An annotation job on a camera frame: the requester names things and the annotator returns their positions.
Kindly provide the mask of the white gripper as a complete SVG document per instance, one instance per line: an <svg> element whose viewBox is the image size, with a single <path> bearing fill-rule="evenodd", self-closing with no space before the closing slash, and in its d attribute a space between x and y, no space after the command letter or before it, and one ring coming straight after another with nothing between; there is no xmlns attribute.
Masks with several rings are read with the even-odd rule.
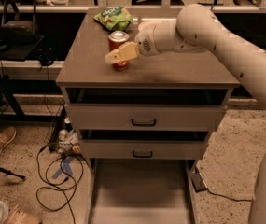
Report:
<svg viewBox="0 0 266 224"><path fill-rule="evenodd" d="M144 56L157 55L159 52L154 43L154 25L140 24L135 42L126 42L105 56L107 64L129 61L137 58L141 53Z"/></svg>

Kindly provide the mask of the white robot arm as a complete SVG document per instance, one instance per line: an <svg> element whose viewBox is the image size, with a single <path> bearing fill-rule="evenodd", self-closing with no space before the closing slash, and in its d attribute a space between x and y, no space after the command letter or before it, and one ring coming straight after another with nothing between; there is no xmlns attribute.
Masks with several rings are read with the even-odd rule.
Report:
<svg viewBox="0 0 266 224"><path fill-rule="evenodd" d="M153 56L209 50L266 110L266 50L226 29L207 7L191 4L171 21L144 21L133 42L105 56L108 64ZM266 224L266 154L255 182L248 224Z"/></svg>

